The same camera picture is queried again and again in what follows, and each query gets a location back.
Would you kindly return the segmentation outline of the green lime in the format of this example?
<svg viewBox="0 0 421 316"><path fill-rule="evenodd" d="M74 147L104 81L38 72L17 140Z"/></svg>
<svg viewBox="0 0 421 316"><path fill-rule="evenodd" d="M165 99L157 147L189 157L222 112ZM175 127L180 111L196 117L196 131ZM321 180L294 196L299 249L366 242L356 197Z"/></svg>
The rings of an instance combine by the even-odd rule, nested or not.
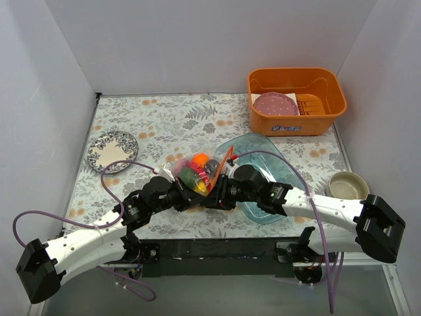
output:
<svg viewBox="0 0 421 316"><path fill-rule="evenodd" d="M196 185L197 174L189 167L183 167L178 173L178 178L189 187Z"/></svg>

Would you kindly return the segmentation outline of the yellow bell pepper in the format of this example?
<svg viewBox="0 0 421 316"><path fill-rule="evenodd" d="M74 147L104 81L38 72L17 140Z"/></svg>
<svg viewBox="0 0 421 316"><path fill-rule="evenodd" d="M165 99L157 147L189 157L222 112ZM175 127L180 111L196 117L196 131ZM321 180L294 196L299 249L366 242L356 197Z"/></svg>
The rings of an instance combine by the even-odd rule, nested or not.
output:
<svg viewBox="0 0 421 316"><path fill-rule="evenodd" d="M203 196L207 196L209 194L209 191L207 189L207 185L204 181L200 180L195 183L194 189L196 193L201 194Z"/></svg>

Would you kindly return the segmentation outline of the purple onion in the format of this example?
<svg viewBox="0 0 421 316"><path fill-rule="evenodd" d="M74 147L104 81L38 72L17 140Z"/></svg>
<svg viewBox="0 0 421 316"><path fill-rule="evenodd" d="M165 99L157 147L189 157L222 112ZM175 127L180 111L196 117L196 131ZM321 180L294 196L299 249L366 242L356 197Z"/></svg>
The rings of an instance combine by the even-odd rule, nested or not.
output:
<svg viewBox="0 0 421 316"><path fill-rule="evenodd" d="M188 164L189 164L189 159L185 159L185 158L183 158L183 159L179 159L176 163L175 163L175 165L174 165L174 167L173 167L173 169L172 169L172 171L174 172L174 173L179 173L184 167L187 167L188 166Z"/></svg>

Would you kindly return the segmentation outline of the clear zip top bag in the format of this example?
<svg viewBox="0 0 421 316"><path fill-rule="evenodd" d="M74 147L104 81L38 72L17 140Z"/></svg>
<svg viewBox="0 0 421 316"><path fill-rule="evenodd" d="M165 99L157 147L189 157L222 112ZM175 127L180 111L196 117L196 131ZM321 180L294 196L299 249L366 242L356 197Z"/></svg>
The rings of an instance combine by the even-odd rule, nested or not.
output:
<svg viewBox="0 0 421 316"><path fill-rule="evenodd" d="M207 196L216 187L218 178L228 176L232 166L228 160L234 156L234 146L225 149L206 148L169 163L171 176L180 180L195 193Z"/></svg>

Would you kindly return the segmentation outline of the orange fruit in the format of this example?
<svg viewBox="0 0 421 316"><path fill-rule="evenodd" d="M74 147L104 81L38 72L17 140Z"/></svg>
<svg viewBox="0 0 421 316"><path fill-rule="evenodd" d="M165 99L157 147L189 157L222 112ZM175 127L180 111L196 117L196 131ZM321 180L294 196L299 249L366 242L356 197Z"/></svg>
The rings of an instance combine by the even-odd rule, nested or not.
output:
<svg viewBox="0 0 421 316"><path fill-rule="evenodd" d="M193 156L192 161L200 166L204 166L209 159L206 153L197 153Z"/></svg>

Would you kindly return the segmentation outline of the dark purple plum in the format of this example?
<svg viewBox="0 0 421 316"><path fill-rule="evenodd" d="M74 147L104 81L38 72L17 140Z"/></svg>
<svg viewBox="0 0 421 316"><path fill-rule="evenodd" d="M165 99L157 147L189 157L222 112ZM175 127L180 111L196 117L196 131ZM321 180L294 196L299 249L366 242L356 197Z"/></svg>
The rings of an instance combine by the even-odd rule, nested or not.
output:
<svg viewBox="0 0 421 316"><path fill-rule="evenodd" d="M208 174L216 174L218 172L220 163L216 159L209 159L205 163L205 171Z"/></svg>

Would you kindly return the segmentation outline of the red chili pepper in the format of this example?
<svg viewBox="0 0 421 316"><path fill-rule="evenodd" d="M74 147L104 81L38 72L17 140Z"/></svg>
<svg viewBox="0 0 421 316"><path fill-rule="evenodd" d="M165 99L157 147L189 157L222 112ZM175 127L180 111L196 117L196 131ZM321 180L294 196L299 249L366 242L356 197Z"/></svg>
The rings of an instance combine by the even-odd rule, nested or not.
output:
<svg viewBox="0 0 421 316"><path fill-rule="evenodd" d="M210 177L202 166L194 163L193 161L190 161L188 167L194 171L195 174L197 174L206 184L210 183Z"/></svg>

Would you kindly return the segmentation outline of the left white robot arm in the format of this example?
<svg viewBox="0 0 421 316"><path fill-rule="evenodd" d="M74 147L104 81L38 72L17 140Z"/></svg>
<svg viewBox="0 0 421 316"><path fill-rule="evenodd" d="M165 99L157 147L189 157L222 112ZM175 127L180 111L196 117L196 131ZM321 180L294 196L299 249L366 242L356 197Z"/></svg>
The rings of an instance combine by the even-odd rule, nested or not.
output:
<svg viewBox="0 0 421 316"><path fill-rule="evenodd" d="M30 302L45 301L66 281L98 265L143 263L148 253L135 230L147 225L156 213L170 208L185 211L204 198L180 179L170 182L155 176L92 223L91 229L81 228L48 242L35 239L27 243L16 272Z"/></svg>

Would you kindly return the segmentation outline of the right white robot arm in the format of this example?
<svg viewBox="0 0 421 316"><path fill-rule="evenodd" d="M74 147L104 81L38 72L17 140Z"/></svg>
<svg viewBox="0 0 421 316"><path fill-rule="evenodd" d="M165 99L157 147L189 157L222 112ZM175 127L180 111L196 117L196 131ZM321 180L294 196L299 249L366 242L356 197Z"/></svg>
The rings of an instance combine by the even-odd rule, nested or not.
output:
<svg viewBox="0 0 421 316"><path fill-rule="evenodd" d="M268 181L252 165L238 167L232 177L222 174L201 202L209 209L231 210L239 202L256 203L272 215L306 217L338 227L333 236L321 233L331 252L362 252L383 263L395 263L405 221L383 198L338 199L315 195L289 184Z"/></svg>

